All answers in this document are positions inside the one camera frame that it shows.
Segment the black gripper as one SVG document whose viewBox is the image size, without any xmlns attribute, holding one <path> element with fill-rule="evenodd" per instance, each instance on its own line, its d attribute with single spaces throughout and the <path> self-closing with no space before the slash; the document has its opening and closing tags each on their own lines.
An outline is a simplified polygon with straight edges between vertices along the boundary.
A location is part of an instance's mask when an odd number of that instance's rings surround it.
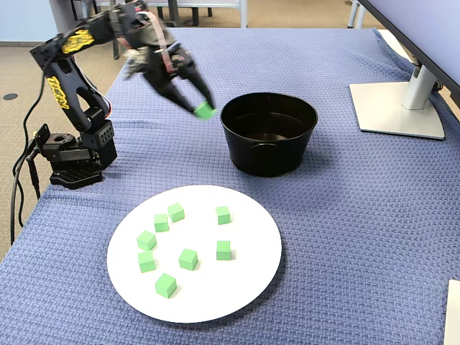
<svg viewBox="0 0 460 345">
<path fill-rule="evenodd" d="M 205 97 L 208 105 L 214 108 L 214 102 L 208 86 L 194 66 L 190 53 L 174 37 L 166 40 L 166 46 L 148 45 L 142 47 L 144 66 L 142 75 L 162 97 L 194 113 L 194 108 L 173 85 L 172 79 L 181 77 L 189 80 Z"/>
</svg>

